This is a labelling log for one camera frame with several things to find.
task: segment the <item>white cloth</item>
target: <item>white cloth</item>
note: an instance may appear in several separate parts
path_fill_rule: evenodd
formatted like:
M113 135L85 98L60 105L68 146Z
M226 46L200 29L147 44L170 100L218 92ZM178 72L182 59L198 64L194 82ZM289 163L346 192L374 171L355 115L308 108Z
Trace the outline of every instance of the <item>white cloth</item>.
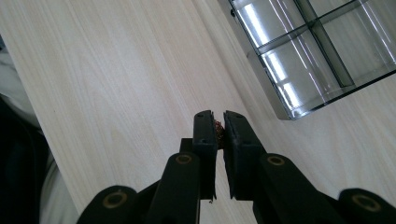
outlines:
M6 50L0 51L0 97L23 119L39 127L35 111ZM40 223L76 223L78 212L62 179L58 166L49 153L47 173L41 192Z

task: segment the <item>wooden table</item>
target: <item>wooden table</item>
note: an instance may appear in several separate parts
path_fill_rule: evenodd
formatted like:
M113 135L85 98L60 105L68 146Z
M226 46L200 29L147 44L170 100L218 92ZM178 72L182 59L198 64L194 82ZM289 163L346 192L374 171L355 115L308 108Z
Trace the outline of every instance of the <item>wooden table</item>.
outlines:
M195 113L248 117L269 152L321 191L373 191L396 205L396 77L297 121L276 118L217 1L0 2L0 34L79 212L101 189L161 177ZM229 200L221 153L202 223L255 223Z

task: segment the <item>wood grain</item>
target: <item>wood grain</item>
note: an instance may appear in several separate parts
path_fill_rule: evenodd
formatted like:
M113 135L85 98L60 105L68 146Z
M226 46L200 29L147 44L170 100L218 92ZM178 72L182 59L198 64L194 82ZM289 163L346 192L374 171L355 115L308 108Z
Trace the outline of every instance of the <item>wood grain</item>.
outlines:
M276 118L217 1L1 1L0 34L81 212L101 189L141 190L161 177L192 116L247 115L270 152L321 191L371 190L396 205L396 77L297 121ZM202 223L255 223L219 199Z

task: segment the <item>fabric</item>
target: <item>fabric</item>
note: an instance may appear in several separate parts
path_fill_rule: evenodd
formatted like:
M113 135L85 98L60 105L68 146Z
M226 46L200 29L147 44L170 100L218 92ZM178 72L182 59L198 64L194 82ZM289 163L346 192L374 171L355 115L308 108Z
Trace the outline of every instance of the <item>fabric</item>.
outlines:
M0 223L38 223L48 145L0 100Z
M0 223L77 222L77 209L5 49L0 51L0 174Z

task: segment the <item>transparent box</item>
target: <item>transparent box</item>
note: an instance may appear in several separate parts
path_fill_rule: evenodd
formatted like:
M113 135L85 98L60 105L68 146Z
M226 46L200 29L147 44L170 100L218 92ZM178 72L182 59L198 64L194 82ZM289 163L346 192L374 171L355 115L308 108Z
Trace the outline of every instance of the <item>transparent box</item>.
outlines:
M395 0L223 1L280 119L299 119L396 72Z

